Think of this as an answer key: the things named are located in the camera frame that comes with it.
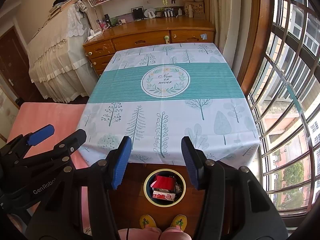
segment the pink blanket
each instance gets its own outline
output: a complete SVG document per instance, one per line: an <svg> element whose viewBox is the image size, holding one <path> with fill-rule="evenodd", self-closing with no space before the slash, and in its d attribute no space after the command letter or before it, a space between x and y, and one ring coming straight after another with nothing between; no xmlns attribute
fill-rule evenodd
<svg viewBox="0 0 320 240"><path fill-rule="evenodd" d="M26 157L50 151L53 146L76 130L85 105L67 105L58 103L24 103L12 126L8 142L19 134L26 135L47 124L54 126L54 134L31 147ZM77 169L88 167L78 151L71 155ZM87 188L82 188L82 220L84 228L89 227Z"/></svg>

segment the pink pants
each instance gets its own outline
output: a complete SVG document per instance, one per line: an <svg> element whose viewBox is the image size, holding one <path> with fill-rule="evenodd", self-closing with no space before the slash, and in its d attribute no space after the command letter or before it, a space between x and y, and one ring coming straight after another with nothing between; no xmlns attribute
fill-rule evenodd
<svg viewBox="0 0 320 240"><path fill-rule="evenodd" d="M126 240L127 228L118 232L121 240ZM191 237L174 227L167 228L163 233L159 228L148 227L145 229L130 228L128 240L191 240Z"/></svg>

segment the blue gripper pad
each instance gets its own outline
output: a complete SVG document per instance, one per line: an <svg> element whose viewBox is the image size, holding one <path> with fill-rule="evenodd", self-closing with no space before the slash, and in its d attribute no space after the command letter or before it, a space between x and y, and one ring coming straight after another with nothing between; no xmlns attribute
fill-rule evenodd
<svg viewBox="0 0 320 240"><path fill-rule="evenodd" d="M29 146L36 146L45 139L49 138L54 134L54 127L52 124L48 124L45 127L42 127L38 131L32 133L27 141Z"/></svg>
<svg viewBox="0 0 320 240"><path fill-rule="evenodd" d="M191 184L196 189L199 189L200 185L198 180L199 179L198 169L196 167L196 163L194 162L191 156L190 150L193 150L194 154L196 154L196 150L194 149L192 142L190 141L190 138L188 136L185 136L181 140L181 151L182 151L183 159L187 167Z"/></svg>
<svg viewBox="0 0 320 240"><path fill-rule="evenodd" d="M130 157L131 147L132 147L131 138L128 136L124 136L117 150L117 154L118 154L118 151L120 152L119 152L117 163L113 171L113 180L111 183L113 189L117 189L117 187L122 182L125 168L127 167L127 163Z"/></svg>

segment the round container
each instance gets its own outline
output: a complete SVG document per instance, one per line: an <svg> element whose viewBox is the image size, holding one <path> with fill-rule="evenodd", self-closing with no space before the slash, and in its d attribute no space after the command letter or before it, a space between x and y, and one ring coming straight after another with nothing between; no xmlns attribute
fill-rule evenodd
<svg viewBox="0 0 320 240"><path fill-rule="evenodd" d="M174 201L152 198L153 189L150 187L150 185L155 180L156 175L160 175L160 176L175 175L177 179L177 183L181 185L181 190L182 190L181 196L178 199L175 199ZM171 207L177 204L180 200L182 200L184 194L186 193L186 182L178 172L171 169L160 169L160 170L154 171L146 178L143 185L143 192L147 200L151 202L153 205L158 207Z"/></svg>

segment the wooden dresser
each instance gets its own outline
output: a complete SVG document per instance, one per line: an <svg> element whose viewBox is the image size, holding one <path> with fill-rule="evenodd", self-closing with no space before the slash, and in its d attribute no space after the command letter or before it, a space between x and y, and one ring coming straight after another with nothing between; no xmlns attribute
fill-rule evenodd
<svg viewBox="0 0 320 240"><path fill-rule="evenodd" d="M211 22L185 16L153 18L107 29L83 47L92 66L101 75L116 51L150 45L183 42L213 42L215 29Z"/></svg>

